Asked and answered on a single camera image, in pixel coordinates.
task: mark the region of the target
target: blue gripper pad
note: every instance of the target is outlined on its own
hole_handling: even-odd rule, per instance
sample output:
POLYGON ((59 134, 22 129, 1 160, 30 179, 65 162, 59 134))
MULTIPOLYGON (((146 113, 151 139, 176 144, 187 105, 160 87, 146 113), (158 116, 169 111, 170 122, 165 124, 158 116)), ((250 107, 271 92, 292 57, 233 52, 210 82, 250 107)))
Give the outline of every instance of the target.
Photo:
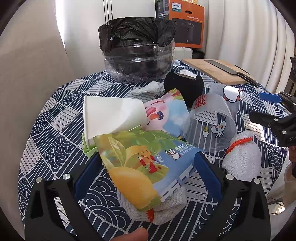
POLYGON ((260 92, 259 99, 264 100, 264 101, 269 101, 272 103, 279 103, 282 101, 282 99, 281 99, 281 97, 279 97, 279 95, 266 93, 266 92, 260 92))
POLYGON ((94 153, 83 173, 79 176, 77 181, 74 183, 74 199, 76 201, 81 200, 85 197, 94 179, 98 176, 102 170, 102 159, 98 152, 94 153))
MULTIPOLYGON (((219 180, 219 178, 216 176, 216 174, 213 172, 211 167, 209 166, 213 164, 211 164, 208 160, 205 160, 205 158, 206 157, 203 155, 203 153, 202 154, 200 154, 200 152, 196 153, 194 157, 194 167, 196 168, 198 174, 200 175, 211 197, 220 202, 223 199, 222 183, 219 180)), ((216 170, 216 171, 219 172, 219 176, 221 179, 222 175, 224 176, 223 171, 222 170, 216 170)))

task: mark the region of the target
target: cardboard box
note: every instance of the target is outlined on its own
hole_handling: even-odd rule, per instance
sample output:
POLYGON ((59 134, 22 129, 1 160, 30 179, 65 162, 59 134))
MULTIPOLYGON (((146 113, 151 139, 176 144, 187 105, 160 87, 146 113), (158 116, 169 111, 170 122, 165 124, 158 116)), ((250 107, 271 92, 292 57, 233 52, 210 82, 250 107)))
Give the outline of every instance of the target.
POLYGON ((201 48, 205 8, 183 0, 157 0, 156 17, 177 23, 176 47, 201 48))
POLYGON ((197 3, 197 0, 182 0, 182 1, 186 1, 186 2, 191 2, 191 3, 194 3, 194 4, 198 4, 197 3))

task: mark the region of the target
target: screw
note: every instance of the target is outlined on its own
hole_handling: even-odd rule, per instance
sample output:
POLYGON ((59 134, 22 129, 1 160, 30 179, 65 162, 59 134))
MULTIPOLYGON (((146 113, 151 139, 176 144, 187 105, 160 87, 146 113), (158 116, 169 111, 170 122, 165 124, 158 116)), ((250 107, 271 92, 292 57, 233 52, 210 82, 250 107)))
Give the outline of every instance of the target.
POLYGON ((254 178, 254 183, 260 184, 260 180, 258 178, 254 178))
POLYGON ((233 179, 234 179, 234 176, 231 175, 231 174, 227 174, 227 175, 226 175, 226 178, 227 178, 228 180, 233 180, 233 179))
POLYGON ((39 182, 41 182, 42 181, 42 177, 38 177, 38 178, 36 178, 36 182, 37 183, 39 183, 39 182))
POLYGON ((63 179, 64 179, 64 180, 68 180, 70 177, 71 177, 71 176, 70 176, 69 173, 63 175, 63 179))

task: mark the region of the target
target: table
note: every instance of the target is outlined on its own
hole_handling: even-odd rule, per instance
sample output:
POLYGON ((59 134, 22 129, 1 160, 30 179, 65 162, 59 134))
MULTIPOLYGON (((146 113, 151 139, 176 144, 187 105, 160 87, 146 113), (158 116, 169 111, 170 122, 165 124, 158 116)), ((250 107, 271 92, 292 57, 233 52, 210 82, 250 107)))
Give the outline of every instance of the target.
MULTIPOLYGON (((173 71, 187 69, 201 75, 208 93, 213 79, 181 61, 174 61, 173 71)), ((83 132, 83 99, 84 95, 107 96, 123 98, 139 98, 143 102, 155 99, 155 94, 146 93, 134 96, 129 92, 135 88, 147 85, 117 83, 106 72, 91 74, 82 79, 76 79, 58 88, 46 102, 36 122, 33 125, 27 141, 18 176, 18 201, 23 224, 25 211, 32 185, 37 177, 53 180, 62 177, 64 173, 87 161, 83 154, 81 134, 83 132)), ((285 148, 276 146, 276 137, 269 128, 251 123, 248 114, 251 110, 270 113, 283 118, 288 112, 279 104, 261 101, 258 96, 267 90, 261 86, 256 88, 251 84, 235 85, 243 90, 242 101, 236 117, 238 133, 251 130, 254 141, 262 153, 262 168, 259 179, 266 195, 274 184, 282 169, 287 155, 285 148)), ((226 150, 217 153, 205 153, 215 165, 221 166, 226 150)), ((105 168, 93 181, 91 188, 79 205, 93 224, 94 228, 109 240, 123 233, 132 232, 143 226, 148 229, 149 240, 189 240, 203 227, 213 213, 217 201, 208 194, 200 176, 195 172, 186 183, 188 203, 186 207, 170 222, 157 226, 148 222, 131 220, 119 205, 116 188, 105 168)), ((55 199, 59 214, 66 230, 75 234, 69 223, 59 198, 55 199)), ((229 231, 240 205, 237 199, 228 222, 222 233, 229 231)))

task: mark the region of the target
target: white cotton glove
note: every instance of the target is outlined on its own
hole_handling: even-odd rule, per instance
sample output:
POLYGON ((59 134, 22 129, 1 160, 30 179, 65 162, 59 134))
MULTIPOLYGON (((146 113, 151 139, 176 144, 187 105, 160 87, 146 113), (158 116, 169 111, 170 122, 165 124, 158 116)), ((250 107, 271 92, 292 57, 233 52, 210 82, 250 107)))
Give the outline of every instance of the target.
MULTIPOLYGON (((138 211, 117 189, 117 198, 120 205, 125 209, 128 216, 136 221, 146 221, 150 222, 147 213, 138 211)), ((186 206, 186 188, 182 186, 177 189, 173 195, 169 196, 163 203, 154 207, 154 220, 153 224, 161 225, 171 219, 173 219, 177 214, 186 206)))
POLYGON ((239 133, 231 142, 230 149, 235 146, 224 158, 222 168, 227 173, 232 174, 237 180, 252 181, 260 173, 261 169, 261 152, 258 145, 246 139, 253 138, 251 131, 239 133))

